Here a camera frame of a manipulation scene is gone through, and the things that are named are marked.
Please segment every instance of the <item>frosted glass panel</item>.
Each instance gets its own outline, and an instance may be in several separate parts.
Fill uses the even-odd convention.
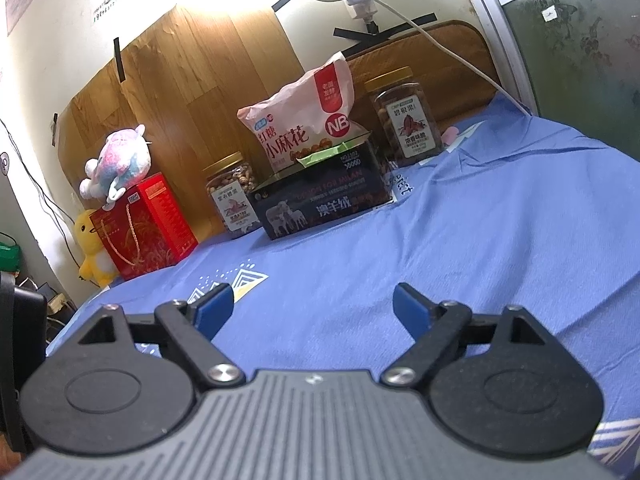
[[[504,7],[543,117],[640,160],[640,0]]]

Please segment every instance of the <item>plastic jar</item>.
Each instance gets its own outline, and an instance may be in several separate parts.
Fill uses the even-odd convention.
[[[206,168],[207,193],[232,238],[239,238],[261,227],[247,193],[255,189],[254,170],[235,152]]]
[[[365,83],[398,166],[442,151],[436,121],[412,70],[405,66]]]

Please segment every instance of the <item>snack bag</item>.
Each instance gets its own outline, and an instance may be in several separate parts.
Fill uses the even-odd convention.
[[[280,171],[366,133],[349,120],[353,99],[351,72],[338,52],[270,99],[238,110],[238,119],[258,137],[273,171]]]

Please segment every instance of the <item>red gift bag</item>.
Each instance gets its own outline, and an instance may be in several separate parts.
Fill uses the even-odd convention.
[[[92,213],[91,221],[124,280],[173,266],[198,244],[161,173],[128,189],[110,211]]]

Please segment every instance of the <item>green bag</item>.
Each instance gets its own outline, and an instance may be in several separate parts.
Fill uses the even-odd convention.
[[[0,235],[13,241],[11,245],[0,241],[0,270],[20,272],[20,245],[8,234],[0,232]]]

